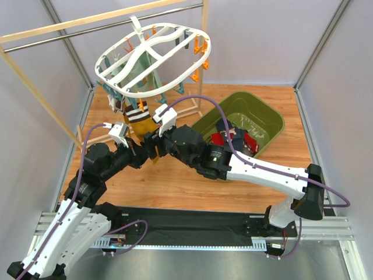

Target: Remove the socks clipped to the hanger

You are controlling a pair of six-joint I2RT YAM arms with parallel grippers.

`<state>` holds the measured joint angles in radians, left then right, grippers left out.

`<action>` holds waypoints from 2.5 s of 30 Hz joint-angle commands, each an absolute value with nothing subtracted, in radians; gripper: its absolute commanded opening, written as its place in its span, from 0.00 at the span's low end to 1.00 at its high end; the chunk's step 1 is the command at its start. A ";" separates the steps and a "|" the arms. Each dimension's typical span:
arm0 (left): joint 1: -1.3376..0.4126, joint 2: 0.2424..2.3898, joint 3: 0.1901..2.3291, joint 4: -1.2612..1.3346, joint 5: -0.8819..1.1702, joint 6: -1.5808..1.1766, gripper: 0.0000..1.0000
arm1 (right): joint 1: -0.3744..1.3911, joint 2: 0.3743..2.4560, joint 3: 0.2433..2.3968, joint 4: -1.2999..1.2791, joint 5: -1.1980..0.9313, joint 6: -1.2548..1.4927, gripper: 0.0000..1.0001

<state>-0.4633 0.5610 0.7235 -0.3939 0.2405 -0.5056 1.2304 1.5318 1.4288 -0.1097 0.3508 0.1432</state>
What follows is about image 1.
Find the white round clip hanger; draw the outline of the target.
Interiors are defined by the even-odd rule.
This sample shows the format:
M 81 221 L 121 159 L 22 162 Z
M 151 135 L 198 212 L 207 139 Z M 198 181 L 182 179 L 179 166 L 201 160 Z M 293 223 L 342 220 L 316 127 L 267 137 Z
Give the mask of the white round clip hanger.
M 141 26 L 136 16 L 131 16 L 130 20 L 133 32 L 109 47 L 98 58 L 94 71 L 99 80 L 124 97 L 138 99 L 160 95 L 186 78 L 199 82 L 200 69 L 208 69 L 212 49 L 207 33 L 173 23 Z M 134 90 L 139 82 L 190 43 L 194 43 L 194 54 L 199 56 L 197 61 L 178 73 L 174 80 L 157 89 L 144 92 Z

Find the mustard yellow sock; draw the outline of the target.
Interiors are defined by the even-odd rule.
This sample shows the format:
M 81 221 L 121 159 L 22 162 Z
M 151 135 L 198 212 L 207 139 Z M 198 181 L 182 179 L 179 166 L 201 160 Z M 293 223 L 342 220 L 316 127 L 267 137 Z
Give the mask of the mustard yellow sock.
M 116 100 L 114 103 L 114 112 L 121 114 L 124 118 L 125 123 L 129 125 L 128 116 L 125 112 L 126 107 L 127 105 L 125 103 L 125 100 Z
M 151 118 L 147 102 L 140 100 L 137 105 L 137 108 L 134 108 L 133 105 L 125 107 L 124 119 L 133 129 L 137 139 L 144 142 L 145 135 L 148 132 L 154 132 L 157 125 Z

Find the red panda sock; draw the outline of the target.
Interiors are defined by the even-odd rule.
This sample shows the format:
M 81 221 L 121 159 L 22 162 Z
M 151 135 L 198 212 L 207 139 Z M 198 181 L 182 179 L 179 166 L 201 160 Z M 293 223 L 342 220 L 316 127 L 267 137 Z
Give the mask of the red panda sock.
M 259 152 L 259 144 L 247 132 L 244 133 L 244 143 L 253 155 Z

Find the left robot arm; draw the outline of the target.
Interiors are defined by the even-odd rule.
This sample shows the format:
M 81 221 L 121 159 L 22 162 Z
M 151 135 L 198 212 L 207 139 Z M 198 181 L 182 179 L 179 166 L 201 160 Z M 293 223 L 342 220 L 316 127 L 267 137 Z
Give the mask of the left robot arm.
M 22 261 L 11 263 L 7 273 L 14 279 L 66 279 L 97 239 L 129 227 L 117 206 L 97 201 L 108 179 L 127 166 L 141 168 L 147 158 L 145 148 L 131 139 L 115 152 L 104 143 L 89 147 L 39 244 Z

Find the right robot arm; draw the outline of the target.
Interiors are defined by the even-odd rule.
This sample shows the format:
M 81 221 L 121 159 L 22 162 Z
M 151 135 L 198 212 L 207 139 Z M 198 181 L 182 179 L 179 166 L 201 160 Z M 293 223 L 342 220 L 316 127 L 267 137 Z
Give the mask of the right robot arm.
M 207 143 L 187 125 L 163 133 L 148 132 L 143 146 L 151 159 L 170 155 L 205 178 L 244 181 L 286 194 L 285 200 L 267 207 L 266 225 L 284 228 L 298 218 L 323 218 L 322 170 L 315 164 L 302 169 L 258 160 L 226 146 Z

